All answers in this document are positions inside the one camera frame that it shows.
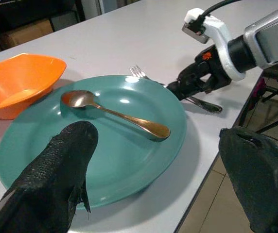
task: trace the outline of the orange bowl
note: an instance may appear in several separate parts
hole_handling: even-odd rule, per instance
[[[0,62],[0,119],[14,119],[50,93],[66,66],[54,57],[26,53]]]

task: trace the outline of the spoon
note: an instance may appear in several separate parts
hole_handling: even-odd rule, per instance
[[[90,91],[77,90],[64,93],[61,97],[61,100],[64,104],[73,108],[81,108],[87,105],[94,106],[107,113],[128,120],[129,122],[139,126],[143,130],[159,138],[167,138],[170,135],[170,129],[168,129],[166,126],[104,108],[94,101],[94,97],[94,94]]]

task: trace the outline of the green plate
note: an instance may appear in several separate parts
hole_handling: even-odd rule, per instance
[[[73,109],[61,103],[63,93],[80,89],[93,92],[106,108],[166,125],[171,135],[157,141],[139,127],[99,109]],[[9,126],[0,143],[3,185],[9,188],[54,135],[79,120],[90,121],[99,133],[86,175],[91,208],[121,200],[153,182],[178,154],[186,132],[180,102],[155,82],[124,75],[81,80],[53,91]]]

